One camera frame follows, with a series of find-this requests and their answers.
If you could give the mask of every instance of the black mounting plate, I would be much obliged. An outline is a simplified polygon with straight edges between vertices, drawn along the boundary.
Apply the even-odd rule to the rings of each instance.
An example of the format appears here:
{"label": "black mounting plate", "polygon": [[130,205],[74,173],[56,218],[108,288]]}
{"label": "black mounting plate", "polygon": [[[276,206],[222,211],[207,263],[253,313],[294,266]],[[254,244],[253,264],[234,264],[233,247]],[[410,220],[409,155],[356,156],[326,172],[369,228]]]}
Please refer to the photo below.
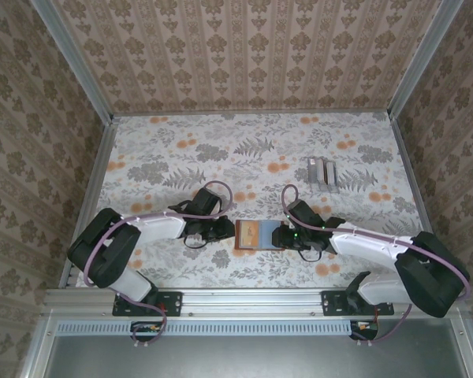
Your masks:
{"label": "black mounting plate", "polygon": [[[181,291],[160,291],[155,306],[163,309],[168,317],[179,317],[182,310]],[[112,315],[115,317],[160,317],[152,309],[134,306],[116,295]]]}
{"label": "black mounting plate", "polygon": [[347,315],[371,316],[375,315],[375,307],[377,307],[379,316],[394,315],[394,307],[392,303],[381,303],[376,306],[367,304],[360,308],[358,312],[354,311],[352,307],[348,305],[345,290],[321,291],[321,298],[322,312],[325,317],[340,317]]}

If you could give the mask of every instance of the patterned wallpaper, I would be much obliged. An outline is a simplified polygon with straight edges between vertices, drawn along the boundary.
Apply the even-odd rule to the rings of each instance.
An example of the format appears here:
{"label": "patterned wallpaper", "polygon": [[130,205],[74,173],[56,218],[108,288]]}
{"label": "patterned wallpaper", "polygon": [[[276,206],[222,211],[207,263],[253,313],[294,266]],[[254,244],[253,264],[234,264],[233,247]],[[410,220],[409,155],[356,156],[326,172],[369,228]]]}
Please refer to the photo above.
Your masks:
{"label": "patterned wallpaper", "polygon": [[56,287],[101,123],[29,1],[0,0],[0,377]]}
{"label": "patterned wallpaper", "polygon": [[404,111],[400,128],[434,230],[473,286],[473,0],[465,0]]}
{"label": "patterned wallpaper", "polygon": [[55,0],[115,113],[389,104],[441,0]]}

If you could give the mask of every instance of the metal grille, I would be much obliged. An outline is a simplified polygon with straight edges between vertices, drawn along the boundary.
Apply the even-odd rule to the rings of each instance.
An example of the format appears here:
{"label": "metal grille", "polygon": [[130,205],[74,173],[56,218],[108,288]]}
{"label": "metal grille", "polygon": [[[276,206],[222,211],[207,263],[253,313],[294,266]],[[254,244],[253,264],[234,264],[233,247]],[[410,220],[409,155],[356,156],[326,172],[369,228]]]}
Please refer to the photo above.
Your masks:
{"label": "metal grille", "polygon": [[[56,336],[131,335],[132,321],[60,321]],[[350,335],[350,321],[184,321],[168,322],[164,335]],[[137,332],[137,335],[149,335]]]}

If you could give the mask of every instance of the floral tablecloth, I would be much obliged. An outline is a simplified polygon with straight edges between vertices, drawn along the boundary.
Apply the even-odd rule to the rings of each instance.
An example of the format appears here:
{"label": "floral tablecloth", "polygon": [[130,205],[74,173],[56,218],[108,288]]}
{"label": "floral tablecloth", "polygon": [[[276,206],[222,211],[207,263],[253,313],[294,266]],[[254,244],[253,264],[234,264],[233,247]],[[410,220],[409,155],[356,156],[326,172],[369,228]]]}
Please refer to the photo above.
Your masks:
{"label": "floral tablecloth", "polygon": [[[307,156],[336,162],[340,194],[311,191]],[[232,221],[284,220],[280,193],[294,183],[322,217],[393,235],[421,229],[385,113],[123,117],[98,210],[164,210],[191,199],[209,180],[233,189]],[[211,189],[227,198],[224,187]],[[363,270],[383,270],[330,254],[307,263],[294,251],[235,250],[234,238],[199,250],[182,240],[139,241],[129,264],[159,287],[333,287]]]}

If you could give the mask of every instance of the purple cable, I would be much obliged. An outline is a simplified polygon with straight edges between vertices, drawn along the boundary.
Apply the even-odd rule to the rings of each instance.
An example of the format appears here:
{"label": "purple cable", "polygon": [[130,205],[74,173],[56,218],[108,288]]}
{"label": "purple cable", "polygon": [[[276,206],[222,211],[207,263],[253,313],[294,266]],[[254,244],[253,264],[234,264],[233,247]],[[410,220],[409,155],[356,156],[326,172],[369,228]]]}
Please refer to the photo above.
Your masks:
{"label": "purple cable", "polygon": [[[96,243],[95,248],[93,248],[93,251],[89,255],[88,261],[86,261],[86,265],[84,266],[84,271],[83,271],[84,283],[88,287],[94,287],[95,286],[94,283],[89,281],[89,277],[88,277],[89,269],[90,269],[91,265],[93,264],[93,261],[95,260],[95,257],[98,254],[98,252],[99,252],[100,248],[102,247],[102,245],[104,244],[104,242],[109,238],[109,236],[112,235],[112,233],[114,231],[116,231],[118,228],[120,228],[120,226],[122,226],[125,223],[132,222],[132,221],[138,221],[140,219],[154,219],[154,218],[162,218],[162,217],[214,219],[214,218],[218,218],[218,217],[221,217],[222,215],[224,215],[229,210],[231,205],[233,204],[233,192],[231,191],[231,188],[228,186],[228,184],[223,183],[222,181],[219,181],[219,180],[209,181],[203,187],[207,187],[208,185],[210,185],[212,183],[221,184],[223,187],[228,189],[228,192],[229,192],[228,205],[224,209],[219,211],[219,213],[212,214],[212,215],[191,215],[191,214],[179,214],[179,213],[167,213],[167,212],[164,212],[164,213],[149,213],[149,214],[144,214],[144,215],[139,215],[139,216],[134,216],[134,217],[126,217],[126,218],[121,219],[120,221],[118,221],[112,227],[110,227],[105,232],[105,234],[103,234],[102,238]],[[148,308],[148,309],[153,309],[154,311],[156,311],[157,313],[159,313],[162,316],[163,322],[162,322],[161,329],[159,330],[158,334],[155,337],[153,337],[151,341],[149,341],[149,343],[155,343],[166,328],[166,314],[164,313],[164,311],[162,311],[161,309],[159,309],[156,306],[134,301],[131,298],[128,298],[126,295],[123,295],[123,294],[121,294],[117,291],[116,291],[116,293],[119,294],[125,301],[130,302],[131,304],[133,304],[135,306],[140,306],[140,307],[145,307],[145,308]],[[132,338],[133,338],[134,341],[137,341],[136,337],[135,337],[135,334],[136,334],[136,329],[133,330]]]}
{"label": "purple cable", "polygon": [[[424,250],[423,248],[420,248],[419,246],[414,246],[413,244],[406,243],[406,242],[403,242],[401,240],[397,240],[397,239],[394,239],[394,238],[391,238],[391,237],[388,237],[388,236],[375,235],[371,232],[365,232],[365,231],[360,231],[360,230],[351,229],[351,228],[320,228],[320,227],[310,226],[309,224],[306,224],[306,223],[302,222],[301,220],[295,218],[289,212],[289,210],[287,208],[287,205],[285,204],[285,192],[290,187],[293,188],[294,191],[295,191],[294,200],[296,201],[298,199],[298,196],[299,196],[298,188],[295,185],[292,185],[290,183],[290,184],[286,185],[284,187],[284,189],[282,189],[282,194],[281,194],[282,207],[284,208],[284,211],[289,216],[289,218],[292,219],[293,221],[295,221],[300,226],[303,226],[305,228],[309,228],[309,229],[315,230],[315,231],[339,232],[339,233],[342,233],[342,234],[362,235],[362,236],[366,236],[368,238],[381,240],[381,241],[388,242],[388,243],[394,243],[394,244],[397,244],[399,246],[406,246],[407,248],[410,248],[410,249],[412,249],[416,252],[419,252],[420,254],[423,254],[423,255],[427,256],[428,258],[430,258],[431,260],[435,260],[435,261],[439,262],[440,264],[444,265],[446,268],[450,269],[461,280],[461,282],[463,283],[464,288],[466,290],[463,295],[461,295],[460,297],[457,298],[457,300],[462,300],[462,299],[469,298],[469,296],[471,294],[471,286],[470,286],[469,282],[467,281],[466,277],[463,275],[463,273],[461,273],[458,268],[456,268],[454,265],[450,264],[445,259],[440,258],[440,257],[436,256],[435,254],[432,254],[428,250]],[[372,343],[377,343],[379,341],[383,341],[383,340],[387,339],[388,337],[390,337],[401,326],[401,324],[403,324],[404,320],[407,318],[407,316],[408,316],[408,314],[410,313],[411,310],[412,310],[412,305],[410,305],[408,307],[408,309],[403,314],[403,317],[400,319],[400,321],[398,321],[398,323],[394,326],[394,328],[390,332],[388,332],[387,334],[385,334],[384,336],[382,336],[382,337],[380,337],[376,340],[371,340],[371,342]]]}

